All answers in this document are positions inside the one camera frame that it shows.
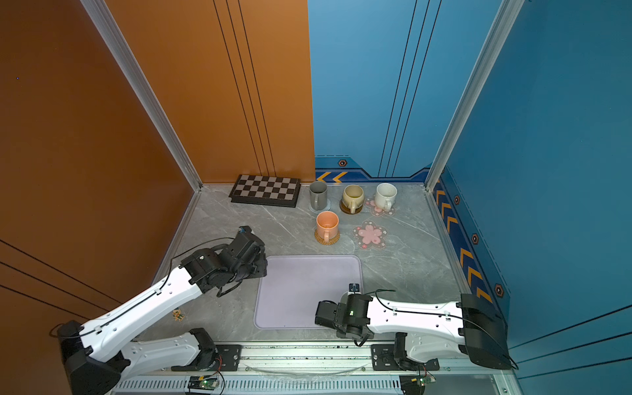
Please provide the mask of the pink flower coaster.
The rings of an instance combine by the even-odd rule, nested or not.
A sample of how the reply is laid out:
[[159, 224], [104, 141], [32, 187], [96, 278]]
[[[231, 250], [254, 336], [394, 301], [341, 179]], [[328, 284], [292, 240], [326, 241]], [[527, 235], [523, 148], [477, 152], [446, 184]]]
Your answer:
[[352, 229], [355, 245], [361, 250], [382, 250], [387, 246], [389, 232], [373, 221], [365, 221]]
[[391, 217], [395, 214], [396, 208], [392, 207], [390, 210], [385, 211], [375, 204], [375, 200], [367, 198], [365, 200], [365, 207], [374, 217]]

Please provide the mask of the orange ceramic mug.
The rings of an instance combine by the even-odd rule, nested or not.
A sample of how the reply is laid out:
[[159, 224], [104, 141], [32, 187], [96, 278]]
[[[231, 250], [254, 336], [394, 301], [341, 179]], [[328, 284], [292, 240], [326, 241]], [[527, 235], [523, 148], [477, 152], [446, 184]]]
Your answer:
[[339, 217], [334, 212], [321, 212], [316, 219], [316, 231], [326, 240], [339, 234]]

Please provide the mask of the grey metal cup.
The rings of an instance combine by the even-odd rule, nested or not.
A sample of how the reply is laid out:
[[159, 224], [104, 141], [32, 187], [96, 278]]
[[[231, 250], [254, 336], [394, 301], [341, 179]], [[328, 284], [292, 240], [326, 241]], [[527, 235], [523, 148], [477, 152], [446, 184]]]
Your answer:
[[310, 205], [314, 209], [323, 209], [329, 204], [328, 186], [323, 181], [314, 181], [309, 186]]

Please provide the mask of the yellow ceramic mug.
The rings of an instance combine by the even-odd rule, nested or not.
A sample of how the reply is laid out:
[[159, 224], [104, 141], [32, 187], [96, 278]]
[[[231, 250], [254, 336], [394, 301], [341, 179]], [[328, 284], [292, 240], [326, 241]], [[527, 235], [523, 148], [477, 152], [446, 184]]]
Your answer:
[[343, 191], [341, 200], [343, 200], [346, 206], [349, 207], [352, 210], [352, 212], [354, 212], [355, 209], [360, 204], [364, 205], [364, 202], [365, 202], [364, 189], [362, 189], [362, 187], [360, 187], [359, 185], [355, 185], [355, 184], [348, 185], [347, 187], [345, 187]]

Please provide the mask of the white ceramic mug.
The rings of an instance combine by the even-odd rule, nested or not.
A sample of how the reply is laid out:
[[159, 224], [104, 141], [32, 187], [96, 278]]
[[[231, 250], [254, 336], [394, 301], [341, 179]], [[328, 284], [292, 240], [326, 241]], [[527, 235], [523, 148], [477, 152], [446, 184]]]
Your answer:
[[375, 192], [375, 206], [385, 212], [391, 211], [397, 194], [398, 190], [393, 184], [379, 184]]

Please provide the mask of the tan rattan round coaster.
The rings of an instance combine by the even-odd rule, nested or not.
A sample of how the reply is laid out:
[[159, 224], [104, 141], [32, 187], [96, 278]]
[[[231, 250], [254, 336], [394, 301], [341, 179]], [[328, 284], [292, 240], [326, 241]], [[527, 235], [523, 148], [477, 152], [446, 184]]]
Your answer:
[[326, 240], [324, 237], [321, 237], [320, 234], [316, 231], [314, 232], [314, 238], [321, 245], [335, 245], [335, 243], [339, 242], [341, 235], [337, 234], [333, 238], [329, 238]]

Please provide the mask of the brown wooden round coaster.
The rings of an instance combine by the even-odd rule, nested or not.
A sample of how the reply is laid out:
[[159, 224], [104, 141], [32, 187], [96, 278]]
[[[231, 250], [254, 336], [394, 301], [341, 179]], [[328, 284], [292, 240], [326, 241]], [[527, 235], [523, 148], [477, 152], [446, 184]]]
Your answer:
[[340, 209], [342, 210], [342, 212], [343, 212], [343, 213], [345, 213], [345, 214], [347, 214], [347, 215], [355, 215], [355, 214], [359, 214], [359, 213], [362, 211], [362, 209], [363, 209], [364, 205], [363, 205], [363, 204], [360, 204], [360, 205], [359, 205], [359, 206], [355, 209], [355, 211], [354, 211], [354, 212], [352, 212], [352, 210], [351, 210], [349, 207], [347, 207], [347, 206], [346, 206], [345, 202], [344, 202], [343, 200], [341, 200], [341, 201], [339, 202], [339, 207], [340, 207]]

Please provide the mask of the light blue woven coaster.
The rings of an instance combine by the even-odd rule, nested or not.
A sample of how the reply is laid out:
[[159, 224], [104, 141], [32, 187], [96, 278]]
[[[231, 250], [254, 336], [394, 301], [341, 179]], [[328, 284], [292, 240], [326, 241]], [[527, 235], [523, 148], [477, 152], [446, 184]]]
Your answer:
[[325, 208], [323, 208], [323, 209], [314, 209], [314, 208], [312, 208], [311, 206], [309, 206], [309, 207], [308, 207], [308, 209], [309, 209], [312, 213], [319, 214], [319, 213], [321, 213], [321, 212], [327, 212], [327, 211], [329, 211], [329, 210], [330, 210], [330, 207], [329, 207], [329, 206], [327, 206], [327, 207], [325, 207]]

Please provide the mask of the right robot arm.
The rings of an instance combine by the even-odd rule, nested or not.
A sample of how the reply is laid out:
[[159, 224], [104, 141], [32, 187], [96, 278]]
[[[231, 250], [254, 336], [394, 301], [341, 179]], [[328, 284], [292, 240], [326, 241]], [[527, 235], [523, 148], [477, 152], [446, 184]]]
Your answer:
[[415, 370], [434, 359], [468, 357], [492, 370], [516, 370], [507, 345], [508, 325], [487, 301], [461, 294], [457, 301], [416, 304], [381, 297], [385, 289], [348, 291], [339, 302], [320, 301], [314, 323], [362, 347], [378, 334], [395, 335], [393, 360]]

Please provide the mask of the small colourful object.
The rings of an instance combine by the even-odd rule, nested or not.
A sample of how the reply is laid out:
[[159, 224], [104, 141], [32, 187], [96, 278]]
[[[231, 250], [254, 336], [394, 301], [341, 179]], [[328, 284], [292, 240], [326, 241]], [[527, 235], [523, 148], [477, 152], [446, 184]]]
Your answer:
[[183, 321], [184, 320], [184, 313], [182, 312], [181, 309], [175, 309], [172, 311], [172, 315], [174, 317], [174, 319], [176, 321]]

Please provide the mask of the folded chessboard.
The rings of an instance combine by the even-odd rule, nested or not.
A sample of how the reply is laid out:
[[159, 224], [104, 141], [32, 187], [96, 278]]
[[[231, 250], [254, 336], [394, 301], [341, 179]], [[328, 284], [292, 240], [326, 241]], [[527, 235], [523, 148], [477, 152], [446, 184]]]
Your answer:
[[229, 197], [235, 203], [295, 207], [300, 190], [300, 179], [241, 174]]

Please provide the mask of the circuit board right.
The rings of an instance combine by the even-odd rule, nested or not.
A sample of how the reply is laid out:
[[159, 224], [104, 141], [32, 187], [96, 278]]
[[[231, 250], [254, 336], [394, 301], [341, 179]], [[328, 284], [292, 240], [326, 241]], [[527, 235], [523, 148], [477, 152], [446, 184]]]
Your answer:
[[403, 395], [424, 395], [436, 382], [433, 375], [399, 375], [399, 386]]

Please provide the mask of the green circuit board left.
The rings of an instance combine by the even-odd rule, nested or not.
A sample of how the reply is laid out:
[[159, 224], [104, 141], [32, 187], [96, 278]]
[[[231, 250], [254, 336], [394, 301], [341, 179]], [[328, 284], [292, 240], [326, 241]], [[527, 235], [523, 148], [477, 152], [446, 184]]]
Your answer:
[[210, 375], [190, 376], [187, 384], [187, 392], [195, 394], [211, 393], [221, 388], [218, 378]]

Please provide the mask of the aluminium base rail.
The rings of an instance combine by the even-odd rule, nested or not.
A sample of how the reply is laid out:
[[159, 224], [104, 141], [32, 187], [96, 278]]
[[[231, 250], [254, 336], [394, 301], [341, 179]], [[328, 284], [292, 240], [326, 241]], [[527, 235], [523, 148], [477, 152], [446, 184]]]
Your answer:
[[403, 394], [399, 375], [433, 375], [425, 394], [519, 394], [515, 375], [443, 359], [436, 371], [398, 370], [388, 361], [388, 342], [245, 342], [237, 369], [209, 372], [158, 371], [125, 380], [113, 394], [195, 394], [190, 376], [217, 377], [221, 389], [204, 394]]

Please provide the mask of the aluminium frame post right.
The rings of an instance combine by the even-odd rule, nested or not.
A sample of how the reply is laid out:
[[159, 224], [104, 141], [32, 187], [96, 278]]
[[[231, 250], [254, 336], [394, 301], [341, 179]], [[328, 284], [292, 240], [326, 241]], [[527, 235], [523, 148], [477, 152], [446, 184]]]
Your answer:
[[524, 3], [524, 0], [505, 0], [501, 2], [467, 85], [432, 162], [425, 182], [425, 189], [428, 194], [434, 191], [436, 184], [439, 182], [439, 177], [456, 147], [462, 130], [467, 124]]

